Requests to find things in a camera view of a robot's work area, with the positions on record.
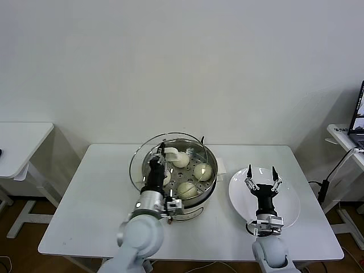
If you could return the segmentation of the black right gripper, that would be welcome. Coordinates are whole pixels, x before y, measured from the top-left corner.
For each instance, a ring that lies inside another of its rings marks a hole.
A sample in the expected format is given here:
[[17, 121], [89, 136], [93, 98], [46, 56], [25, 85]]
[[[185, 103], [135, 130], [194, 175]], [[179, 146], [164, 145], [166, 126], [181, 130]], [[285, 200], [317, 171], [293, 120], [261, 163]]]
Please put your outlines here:
[[249, 165], [246, 173], [245, 184], [251, 191], [251, 194], [257, 198], [258, 209], [256, 215], [260, 214], [272, 214], [277, 215], [273, 204], [273, 198], [278, 194], [278, 188], [282, 183], [278, 172], [275, 167], [272, 166], [272, 180], [273, 185], [270, 184], [258, 184], [253, 181], [253, 172], [251, 164]]

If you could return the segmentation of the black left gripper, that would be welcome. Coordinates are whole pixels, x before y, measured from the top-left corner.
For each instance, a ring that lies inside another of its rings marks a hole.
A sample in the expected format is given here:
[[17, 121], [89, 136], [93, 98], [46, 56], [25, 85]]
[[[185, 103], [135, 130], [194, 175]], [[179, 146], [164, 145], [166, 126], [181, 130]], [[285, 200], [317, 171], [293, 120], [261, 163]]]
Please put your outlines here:
[[152, 159], [149, 161], [150, 172], [147, 176], [146, 184], [142, 188], [142, 192], [155, 191], [164, 194], [163, 182], [165, 174], [165, 160], [166, 160], [166, 140], [163, 139], [158, 147], [158, 152], [153, 154]]

